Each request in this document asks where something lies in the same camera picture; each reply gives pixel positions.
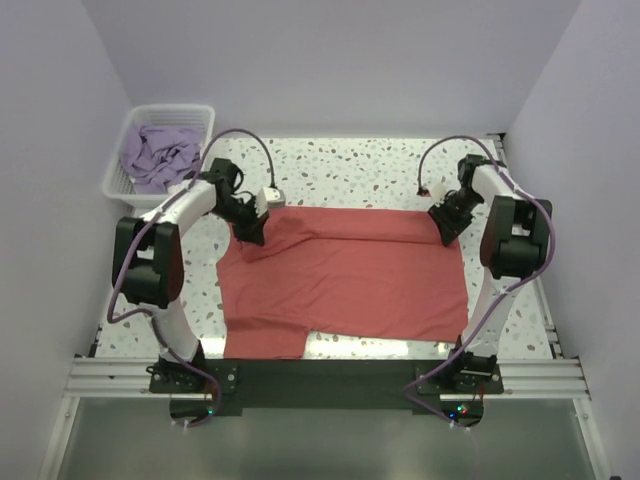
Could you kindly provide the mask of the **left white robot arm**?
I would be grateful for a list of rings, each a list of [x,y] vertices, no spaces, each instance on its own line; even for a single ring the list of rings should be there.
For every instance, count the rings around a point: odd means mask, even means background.
[[[159,358],[147,368],[153,381],[171,392],[203,392],[217,385],[207,372],[200,340],[189,326],[180,295],[185,283],[181,239],[201,217],[213,214],[231,226],[236,240],[265,244],[269,217],[258,196],[237,197],[244,173],[229,159],[179,185],[179,190],[141,217],[116,225],[112,264],[113,294],[107,322],[134,315],[148,318]]]

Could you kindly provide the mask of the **salmon red t-shirt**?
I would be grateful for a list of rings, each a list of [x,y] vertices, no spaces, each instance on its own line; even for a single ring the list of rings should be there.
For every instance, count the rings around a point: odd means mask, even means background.
[[[299,359],[312,332],[454,342],[468,324],[461,248],[425,212],[285,207],[264,234],[216,265],[229,359]]]

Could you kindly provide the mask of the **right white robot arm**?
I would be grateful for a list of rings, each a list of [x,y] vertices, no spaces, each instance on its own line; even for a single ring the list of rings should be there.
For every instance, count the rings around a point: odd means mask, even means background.
[[[479,155],[458,162],[458,181],[459,189],[432,194],[428,214],[449,246],[472,224],[477,206],[489,207],[479,247],[484,277],[467,327],[426,381],[466,393],[499,380],[497,356],[509,312],[520,290],[547,264],[552,205],[518,193],[503,163]]]

